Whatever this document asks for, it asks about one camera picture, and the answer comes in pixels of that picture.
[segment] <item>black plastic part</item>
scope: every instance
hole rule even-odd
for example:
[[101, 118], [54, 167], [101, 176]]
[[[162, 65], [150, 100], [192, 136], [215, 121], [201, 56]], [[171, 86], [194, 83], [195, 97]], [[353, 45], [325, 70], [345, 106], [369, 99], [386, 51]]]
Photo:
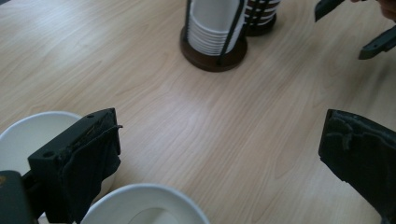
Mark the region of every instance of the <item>black plastic part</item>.
[[0, 223], [36, 224], [21, 175], [15, 171], [0, 171]]
[[187, 0], [186, 5], [186, 18], [184, 20], [184, 33], [183, 33], [183, 41], [188, 42], [188, 34], [190, 27], [190, 11], [191, 11], [191, 0]]
[[227, 38], [225, 39], [223, 48], [221, 50], [221, 54], [218, 59], [218, 64], [222, 64], [224, 60], [224, 55], [227, 51], [228, 46], [230, 45], [231, 38], [233, 37], [233, 31], [235, 30], [236, 24], [239, 21], [239, 18], [242, 16], [242, 10], [244, 9], [245, 0], [240, 0], [238, 9], [235, 12], [235, 16], [233, 17], [233, 23], [231, 24], [230, 31], [227, 34]]
[[361, 49], [359, 59], [366, 60], [374, 58], [375, 55], [382, 51], [389, 51], [396, 46], [396, 26], [388, 29], [368, 45]]
[[396, 224], [396, 132], [369, 119], [329, 110], [320, 159], [383, 218]]
[[9, 0], [0, 0], [0, 5], [6, 3], [6, 2], [8, 2], [8, 1], [9, 1]]
[[119, 127], [114, 108], [92, 113], [28, 158], [49, 222], [83, 219], [102, 180], [120, 165]]
[[321, 0], [315, 6], [315, 21], [320, 20], [335, 8], [337, 8], [345, 0]]
[[39, 218], [44, 213], [43, 185], [35, 180], [32, 171], [26, 173], [22, 177], [22, 180], [29, 203], [32, 207], [33, 216]]

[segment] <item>light wood surface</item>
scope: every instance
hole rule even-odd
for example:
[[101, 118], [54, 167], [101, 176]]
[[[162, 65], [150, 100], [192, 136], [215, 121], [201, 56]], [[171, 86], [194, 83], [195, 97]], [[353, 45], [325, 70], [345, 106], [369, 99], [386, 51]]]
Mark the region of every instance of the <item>light wood surface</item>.
[[113, 189], [159, 183], [211, 223], [379, 223], [319, 160], [328, 108], [396, 130], [396, 49], [357, 60], [390, 28], [376, 1], [283, 1], [235, 69], [208, 73], [178, 47], [186, 1], [11, 0], [0, 6], [0, 132], [29, 115], [115, 107]]

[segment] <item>paper cup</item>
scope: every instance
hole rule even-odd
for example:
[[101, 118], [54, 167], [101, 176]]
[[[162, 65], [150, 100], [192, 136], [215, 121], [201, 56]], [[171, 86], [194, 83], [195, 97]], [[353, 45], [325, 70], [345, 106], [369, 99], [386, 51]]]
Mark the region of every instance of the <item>paper cup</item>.
[[191, 15], [206, 29], [228, 32], [239, 0], [195, 0], [191, 5]]
[[73, 113], [49, 111], [14, 123], [0, 135], [0, 170], [25, 175], [30, 170], [27, 158], [79, 119]]
[[183, 193], [162, 185], [135, 184], [116, 189], [95, 203], [81, 224], [209, 224]]
[[[216, 29], [213, 29], [213, 27], [210, 28], [210, 27], [205, 26], [194, 16], [193, 11], [196, 9], [195, 3], [197, 3], [197, 2], [194, 2], [191, 4], [189, 30], [187, 31], [189, 43], [195, 50], [197, 50], [205, 55], [218, 56], [221, 54], [222, 48], [224, 46], [227, 35], [231, 28], [231, 24], [229, 24], [226, 31], [216, 30]], [[230, 43], [226, 49], [226, 53], [230, 52], [233, 49], [233, 47], [239, 37], [239, 34], [242, 30], [244, 20], [245, 20], [245, 18], [242, 13], [240, 15], [240, 17], [238, 19], [238, 23], [236, 24], [235, 29], [232, 33], [232, 38], [231, 38]]]

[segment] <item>human hand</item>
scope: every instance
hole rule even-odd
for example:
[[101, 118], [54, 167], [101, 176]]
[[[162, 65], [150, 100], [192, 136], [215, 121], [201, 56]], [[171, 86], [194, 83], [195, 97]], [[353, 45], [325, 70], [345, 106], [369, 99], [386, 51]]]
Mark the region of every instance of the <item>human hand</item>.
[[[351, 2], [359, 2], [360, 0], [350, 0]], [[381, 7], [382, 15], [385, 18], [396, 21], [396, 0], [377, 0]]]

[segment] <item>brown base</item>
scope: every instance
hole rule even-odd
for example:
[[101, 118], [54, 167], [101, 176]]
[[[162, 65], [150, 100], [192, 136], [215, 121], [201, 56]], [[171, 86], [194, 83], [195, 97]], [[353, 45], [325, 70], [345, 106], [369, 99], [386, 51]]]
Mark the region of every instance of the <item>brown base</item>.
[[248, 42], [244, 37], [241, 37], [236, 41], [233, 49], [224, 55], [222, 64], [218, 64], [219, 56], [208, 56], [193, 49], [189, 42], [184, 40], [184, 32], [185, 28], [183, 27], [180, 34], [181, 52], [194, 66], [208, 72], [224, 72], [235, 68], [242, 62], [248, 51]]
[[268, 23], [264, 25], [256, 26], [256, 27], [249, 26], [247, 28], [247, 36], [266, 35], [273, 30], [275, 22], [276, 22], [276, 14]]

